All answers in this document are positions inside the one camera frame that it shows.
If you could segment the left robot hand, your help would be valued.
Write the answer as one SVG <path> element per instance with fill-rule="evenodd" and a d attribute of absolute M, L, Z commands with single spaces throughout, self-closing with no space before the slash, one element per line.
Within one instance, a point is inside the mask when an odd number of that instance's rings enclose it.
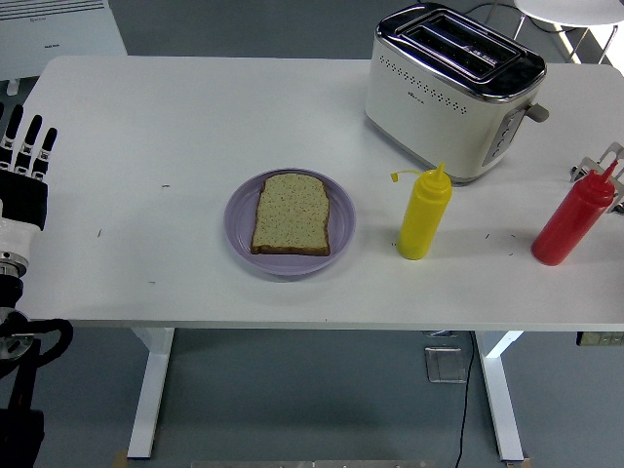
<path fill-rule="evenodd" d="M 25 136 L 18 139 L 23 107 L 15 105 L 1 135 L 1 259 L 26 264 L 33 236 L 44 230 L 48 186 L 45 183 L 58 130 L 51 127 L 40 146 L 43 125 L 32 117 Z"/>

